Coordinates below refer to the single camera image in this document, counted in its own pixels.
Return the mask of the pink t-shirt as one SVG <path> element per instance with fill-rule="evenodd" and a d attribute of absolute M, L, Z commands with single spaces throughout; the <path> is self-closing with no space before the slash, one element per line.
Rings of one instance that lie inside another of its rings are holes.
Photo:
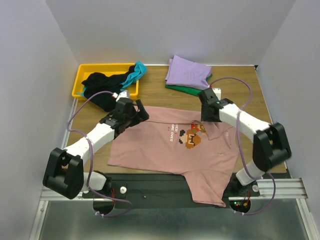
<path fill-rule="evenodd" d="M 148 120 L 112 142 L 108 164 L 182 175 L 194 202 L 224 207 L 239 155 L 236 129 L 201 121 L 198 111 L 148 106 L 146 112 Z"/>

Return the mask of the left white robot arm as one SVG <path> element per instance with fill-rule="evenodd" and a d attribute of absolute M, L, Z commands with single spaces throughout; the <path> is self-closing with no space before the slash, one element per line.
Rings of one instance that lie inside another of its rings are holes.
<path fill-rule="evenodd" d="M 72 200 L 79 193 L 94 190 L 100 197 L 111 193 L 110 179 L 103 173 L 84 171 L 87 161 L 106 144 L 115 140 L 127 128 L 149 119 L 141 100 L 121 97 L 115 109 L 102 118 L 76 143 L 64 149 L 51 151 L 42 184 L 52 191 Z"/>

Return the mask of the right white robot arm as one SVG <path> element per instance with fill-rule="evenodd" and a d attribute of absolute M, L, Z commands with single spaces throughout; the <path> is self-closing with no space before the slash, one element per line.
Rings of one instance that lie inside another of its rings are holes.
<path fill-rule="evenodd" d="M 292 151 L 281 123 L 271 124 L 246 113 L 231 100 L 219 99 L 213 88 L 202 90 L 198 97 L 202 121 L 227 123 L 253 143 L 252 160 L 243 162 L 243 168 L 230 179 L 228 186 L 233 194 L 242 195 L 248 185 L 291 158 Z"/>

